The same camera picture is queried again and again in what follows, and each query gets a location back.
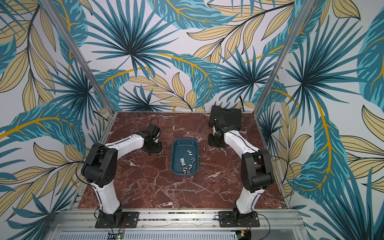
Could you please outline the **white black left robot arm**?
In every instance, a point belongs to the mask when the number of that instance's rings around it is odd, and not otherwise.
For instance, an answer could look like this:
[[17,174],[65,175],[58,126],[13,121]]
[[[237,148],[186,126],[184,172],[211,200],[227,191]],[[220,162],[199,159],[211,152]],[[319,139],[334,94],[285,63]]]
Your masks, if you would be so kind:
[[115,215],[120,211],[121,204],[114,187],[118,160],[135,150],[143,150],[148,154],[161,153],[159,137],[160,132],[157,130],[153,133],[144,131],[113,143],[92,145],[81,174],[94,188],[102,213]]

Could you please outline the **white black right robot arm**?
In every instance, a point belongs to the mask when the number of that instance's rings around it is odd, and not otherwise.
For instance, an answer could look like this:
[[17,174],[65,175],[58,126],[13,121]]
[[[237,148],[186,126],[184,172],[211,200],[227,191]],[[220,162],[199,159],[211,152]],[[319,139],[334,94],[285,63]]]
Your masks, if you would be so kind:
[[250,215],[260,196],[275,182],[272,160],[267,150],[260,150],[249,143],[235,126],[228,125],[223,117],[213,121],[209,145],[218,148],[231,147],[241,158],[241,181],[243,190],[236,201],[234,214]]

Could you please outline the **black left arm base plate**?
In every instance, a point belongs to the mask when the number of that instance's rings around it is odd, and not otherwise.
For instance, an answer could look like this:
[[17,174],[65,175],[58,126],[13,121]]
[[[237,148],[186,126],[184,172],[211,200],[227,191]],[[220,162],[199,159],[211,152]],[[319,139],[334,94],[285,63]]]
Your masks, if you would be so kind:
[[117,212],[115,214],[106,214],[99,211],[96,221],[96,229],[108,228],[127,228],[135,229],[139,219],[139,212]]

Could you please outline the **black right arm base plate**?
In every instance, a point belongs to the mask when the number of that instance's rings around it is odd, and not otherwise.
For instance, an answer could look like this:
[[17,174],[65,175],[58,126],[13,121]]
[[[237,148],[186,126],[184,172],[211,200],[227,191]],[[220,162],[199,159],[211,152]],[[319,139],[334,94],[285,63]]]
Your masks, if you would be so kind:
[[258,228],[260,221],[257,212],[252,211],[248,214],[240,214],[235,210],[220,211],[219,223],[221,228]]

